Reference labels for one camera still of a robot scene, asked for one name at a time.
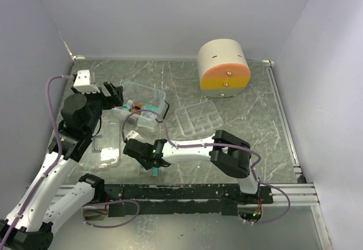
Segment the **clear plastic storage box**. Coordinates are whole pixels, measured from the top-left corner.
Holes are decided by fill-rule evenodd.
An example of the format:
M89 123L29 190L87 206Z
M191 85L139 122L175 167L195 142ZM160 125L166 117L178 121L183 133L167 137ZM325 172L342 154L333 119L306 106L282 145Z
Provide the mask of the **clear plastic storage box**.
M135 104L141 104L142 108L146 104L153 105L158 108L158 114L165 118L170 105L166 102L166 93L162 90L156 89L154 87L148 87L136 82L126 81L121 84L123 86L123 98L124 104L128 100L133 100ZM111 113L117 118L120 122L124 122L127 118L128 114L131 112L123 111L121 107L115 107L111 110ZM159 123L161 123L161 119L158 117L157 120L147 120L141 116L141 112L139 115L135 114L132 117L128 118L127 123L131 124L134 127L142 127L145 129L149 129L152 132L156 131Z

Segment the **teal bandage packet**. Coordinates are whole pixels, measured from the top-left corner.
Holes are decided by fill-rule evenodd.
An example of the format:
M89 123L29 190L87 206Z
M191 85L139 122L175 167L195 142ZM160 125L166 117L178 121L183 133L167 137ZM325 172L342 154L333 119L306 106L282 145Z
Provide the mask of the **teal bandage packet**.
M150 105L150 104L146 104L143 108L142 108L142 112L141 112L141 116L144 119L147 120L157 120L158 116L155 113L158 113L158 108Z

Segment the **amber bottle orange label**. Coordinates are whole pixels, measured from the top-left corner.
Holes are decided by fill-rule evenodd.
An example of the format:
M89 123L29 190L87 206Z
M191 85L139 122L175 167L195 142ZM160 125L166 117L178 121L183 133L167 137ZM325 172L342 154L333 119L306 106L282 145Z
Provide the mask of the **amber bottle orange label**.
M136 113L137 115L140 114L140 110L142 109L141 104L135 104L133 108L130 110L131 113Z

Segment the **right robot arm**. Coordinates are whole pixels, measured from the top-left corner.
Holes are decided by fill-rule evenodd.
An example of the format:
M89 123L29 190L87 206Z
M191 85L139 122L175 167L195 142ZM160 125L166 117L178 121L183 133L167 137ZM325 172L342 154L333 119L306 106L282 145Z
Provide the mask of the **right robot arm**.
M138 161L146 170L167 168L180 162L208 162L237 180L244 202L251 204L260 197L258 178L251 163L251 157L257 153L248 142L224 130L217 130L204 139L158 139L153 144L127 137L123 154Z

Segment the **white green medicine bottle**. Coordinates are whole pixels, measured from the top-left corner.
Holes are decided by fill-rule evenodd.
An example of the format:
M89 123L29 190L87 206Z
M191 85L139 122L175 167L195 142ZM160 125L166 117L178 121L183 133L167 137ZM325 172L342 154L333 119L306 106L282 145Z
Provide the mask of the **white green medicine bottle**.
M134 102L133 100L128 100L123 106L122 106L122 110L126 111L126 112L130 112L134 107Z

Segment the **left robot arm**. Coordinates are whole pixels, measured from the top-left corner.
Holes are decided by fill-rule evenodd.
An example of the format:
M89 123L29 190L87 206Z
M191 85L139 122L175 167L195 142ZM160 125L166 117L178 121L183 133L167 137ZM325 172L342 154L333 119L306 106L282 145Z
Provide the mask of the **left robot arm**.
M80 181L53 203L69 172L79 163L100 127L104 110L123 105L123 87L104 83L109 92L93 84L75 84L73 94L61 109L43 165L17 206L1 220L1 247L9 249L48 249L60 227L83 205L105 200L104 180L85 174Z

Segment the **clear compartment tray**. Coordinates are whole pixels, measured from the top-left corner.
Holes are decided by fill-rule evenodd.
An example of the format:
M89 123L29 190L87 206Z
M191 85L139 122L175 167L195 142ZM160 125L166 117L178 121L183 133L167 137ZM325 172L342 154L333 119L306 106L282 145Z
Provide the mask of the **clear compartment tray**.
M181 133L185 137L215 131L224 125L224 121L213 101L181 107L175 110L175 117Z

